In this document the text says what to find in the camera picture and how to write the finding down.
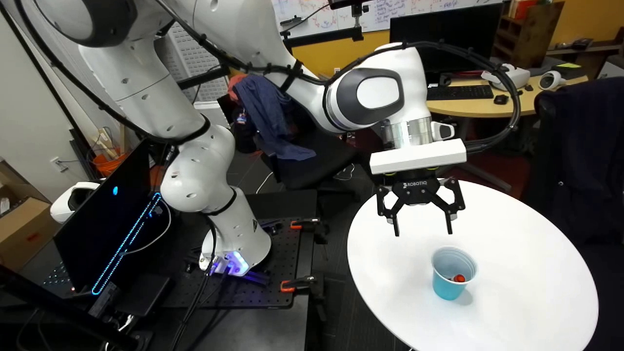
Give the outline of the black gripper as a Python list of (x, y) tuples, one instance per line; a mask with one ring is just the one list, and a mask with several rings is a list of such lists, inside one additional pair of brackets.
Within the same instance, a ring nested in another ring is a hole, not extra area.
[[(401, 171), (390, 179), (390, 187), (376, 189), (376, 212), (386, 218), (394, 235), (400, 235), (398, 212), (403, 202), (433, 202), (444, 212), (446, 233), (452, 235), (452, 218), (466, 208), (458, 179), (442, 177), (429, 169)], [(452, 193), (450, 202), (439, 194), (440, 187)]]

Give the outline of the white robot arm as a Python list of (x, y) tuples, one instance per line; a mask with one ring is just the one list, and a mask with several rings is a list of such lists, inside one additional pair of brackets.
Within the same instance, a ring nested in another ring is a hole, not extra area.
[(199, 267), (244, 274), (265, 261), (269, 233), (247, 198), (226, 181), (234, 134), (195, 109), (189, 91), (156, 52), (156, 35), (175, 21), (216, 58), (245, 72), (244, 85), (265, 85), (310, 113), (325, 132), (386, 122), (392, 146), (370, 159), (376, 175), (431, 169), (466, 157), (460, 138), (440, 132), (427, 107), (427, 81), (415, 46), (390, 42), (323, 79), (284, 46), (271, 0), (27, 0), (78, 46), (115, 109), (152, 138), (177, 146), (160, 193), (181, 212), (203, 212), (206, 235)]

